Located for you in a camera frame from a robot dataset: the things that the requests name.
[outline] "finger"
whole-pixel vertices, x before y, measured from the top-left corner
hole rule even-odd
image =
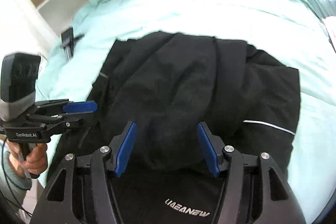
[[[34,163],[44,157],[47,151],[47,145],[45,143],[38,144],[26,157],[29,163]]]
[[[35,175],[40,175],[41,173],[43,173],[44,171],[46,171],[47,166],[43,166],[37,169],[28,169],[29,173],[35,174]]]
[[[8,147],[11,152],[14,152],[15,154],[19,154],[21,149],[20,145],[18,143],[12,143],[10,141],[7,141]]]
[[[45,148],[45,151],[48,150],[48,146],[47,146],[46,143],[37,143],[36,145],[39,146],[39,147],[41,147],[41,148]]]
[[[14,157],[14,159],[18,160],[18,161],[22,161],[22,158],[19,157],[19,154],[13,152],[13,151],[10,151],[10,154]]]
[[[21,167],[29,170],[29,169],[39,169],[39,168],[47,166],[47,165],[48,165],[47,158],[43,158],[43,159],[38,160],[34,163],[30,163],[28,161],[25,161],[21,164]]]

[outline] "light blue bedsheet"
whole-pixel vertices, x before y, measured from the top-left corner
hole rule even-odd
[[[68,62],[63,50],[53,50],[37,100],[85,100],[116,38],[162,30],[246,40],[300,71],[301,112],[288,171],[311,223],[335,189],[336,54],[318,18],[335,10],[330,0],[90,0],[73,21],[75,34],[85,34],[74,58]],[[58,138],[49,145],[49,161]]]

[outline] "reflective stripe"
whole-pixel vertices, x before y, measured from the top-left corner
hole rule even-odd
[[[261,122],[261,121],[251,121],[251,120],[245,120],[245,121],[243,121],[243,122],[248,122],[248,123],[259,123],[259,124],[263,124],[263,125],[265,125],[265,126],[273,127],[273,128],[276,128],[276,129],[279,129],[279,130],[282,130],[282,131],[288,132],[288,133],[290,133],[290,134],[292,134],[292,135],[294,135],[294,136],[295,136],[295,133],[294,133],[294,132],[292,132],[292,131],[290,131],[290,130],[288,130],[288,129],[285,129],[285,128],[282,128],[282,127],[279,127],[279,126],[275,126],[275,125],[273,125],[273,124],[271,124],[271,123],[268,123],[268,122]]]
[[[100,76],[103,76],[104,78],[108,78],[108,76],[102,72],[99,73]]]

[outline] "black fabric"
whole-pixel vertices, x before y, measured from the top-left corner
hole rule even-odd
[[[299,74],[245,41],[157,32],[116,41],[88,100],[98,103],[97,126],[84,140],[83,132],[62,135],[48,177],[67,153],[90,154],[119,135],[127,121],[135,121],[137,141],[126,173],[115,182],[121,211],[129,208],[125,222],[209,223],[208,217],[165,205],[170,198],[214,211],[221,183],[202,164],[197,124],[205,121],[214,135],[241,153],[268,152],[286,173],[294,136],[243,121],[295,132]]]

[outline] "metal screw head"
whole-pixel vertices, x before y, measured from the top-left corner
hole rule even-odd
[[[74,158],[74,155],[73,154],[67,154],[65,156],[65,160],[72,160]]]
[[[269,159],[269,154],[266,153],[266,152],[263,152],[263,153],[261,153],[261,157],[262,157],[264,160],[268,160],[268,159]]]
[[[106,153],[106,152],[108,152],[110,150],[110,148],[108,147],[108,146],[102,146],[101,148],[100,148],[100,152],[102,152],[102,153]]]
[[[233,146],[231,146],[231,145],[227,145],[226,147],[224,147],[224,150],[225,150],[226,152],[231,153],[231,152],[233,152],[235,149],[234,149]]]

